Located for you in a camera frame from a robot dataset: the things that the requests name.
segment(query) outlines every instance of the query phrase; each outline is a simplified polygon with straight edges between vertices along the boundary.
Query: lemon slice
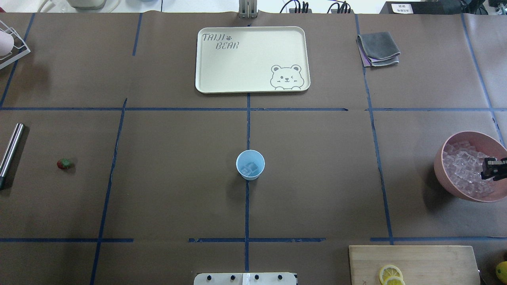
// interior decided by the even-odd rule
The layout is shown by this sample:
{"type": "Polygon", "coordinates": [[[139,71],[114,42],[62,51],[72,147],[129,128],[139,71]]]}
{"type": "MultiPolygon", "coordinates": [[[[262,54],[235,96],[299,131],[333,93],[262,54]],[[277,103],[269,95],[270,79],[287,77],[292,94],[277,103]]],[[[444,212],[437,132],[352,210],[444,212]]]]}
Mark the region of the lemon slice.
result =
{"type": "Polygon", "coordinates": [[[379,279],[381,284],[384,284],[392,276],[399,277],[403,281],[402,271],[396,266],[388,264],[380,269],[379,279]]]}
{"type": "Polygon", "coordinates": [[[398,276],[391,276],[382,285],[405,285],[405,282],[398,276]]]}

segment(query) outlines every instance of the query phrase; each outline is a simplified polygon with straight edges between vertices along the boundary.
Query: strawberry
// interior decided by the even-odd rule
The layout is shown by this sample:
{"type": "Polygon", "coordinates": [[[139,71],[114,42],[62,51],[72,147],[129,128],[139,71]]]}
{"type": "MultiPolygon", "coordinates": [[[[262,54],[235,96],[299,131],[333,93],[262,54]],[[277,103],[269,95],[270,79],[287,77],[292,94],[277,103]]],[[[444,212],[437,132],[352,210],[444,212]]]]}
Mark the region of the strawberry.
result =
{"type": "Polygon", "coordinates": [[[58,166],[58,168],[60,168],[60,169],[68,169],[72,166],[72,162],[70,162],[70,160],[68,160],[68,159],[62,158],[62,159],[58,160],[58,162],[56,163],[56,166],[58,166]]]}

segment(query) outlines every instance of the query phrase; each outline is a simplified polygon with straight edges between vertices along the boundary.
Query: folded cloth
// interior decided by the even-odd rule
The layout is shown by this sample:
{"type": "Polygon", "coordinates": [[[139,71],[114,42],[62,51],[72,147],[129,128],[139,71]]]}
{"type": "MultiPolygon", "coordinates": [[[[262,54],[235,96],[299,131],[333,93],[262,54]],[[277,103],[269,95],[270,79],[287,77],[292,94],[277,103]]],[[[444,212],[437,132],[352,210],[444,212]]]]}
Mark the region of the folded cloth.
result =
{"type": "Polygon", "coordinates": [[[400,50],[389,32],[360,34],[357,46],[364,67],[399,63],[400,50]]]}

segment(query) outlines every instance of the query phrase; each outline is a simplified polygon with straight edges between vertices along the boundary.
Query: metal rod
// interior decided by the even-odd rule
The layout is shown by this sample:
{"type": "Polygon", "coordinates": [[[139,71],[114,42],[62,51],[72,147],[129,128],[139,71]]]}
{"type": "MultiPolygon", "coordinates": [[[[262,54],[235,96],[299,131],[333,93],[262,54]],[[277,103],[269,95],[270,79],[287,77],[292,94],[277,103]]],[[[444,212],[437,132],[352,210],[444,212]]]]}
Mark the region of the metal rod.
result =
{"type": "Polygon", "coordinates": [[[11,165],[12,158],[14,157],[14,152],[19,144],[19,139],[21,138],[21,134],[23,133],[25,125],[21,123],[17,123],[14,128],[14,132],[11,135],[11,139],[9,140],[9,145],[5,150],[4,157],[0,162],[0,190],[4,188],[5,179],[7,176],[7,171],[9,170],[9,166],[11,165]]]}

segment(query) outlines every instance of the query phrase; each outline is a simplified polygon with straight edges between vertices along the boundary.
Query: bowl of ice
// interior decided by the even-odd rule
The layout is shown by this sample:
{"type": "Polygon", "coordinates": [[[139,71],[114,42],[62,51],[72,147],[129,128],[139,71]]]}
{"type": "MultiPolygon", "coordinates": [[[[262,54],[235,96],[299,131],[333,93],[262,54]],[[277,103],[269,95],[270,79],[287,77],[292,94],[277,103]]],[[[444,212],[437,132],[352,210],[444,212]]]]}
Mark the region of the bowl of ice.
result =
{"type": "Polygon", "coordinates": [[[440,184],[454,196],[474,202],[496,202],[507,196],[507,179],[481,178],[487,157],[507,158],[507,150],[488,135],[464,131],[444,142],[433,167],[440,184]]]}

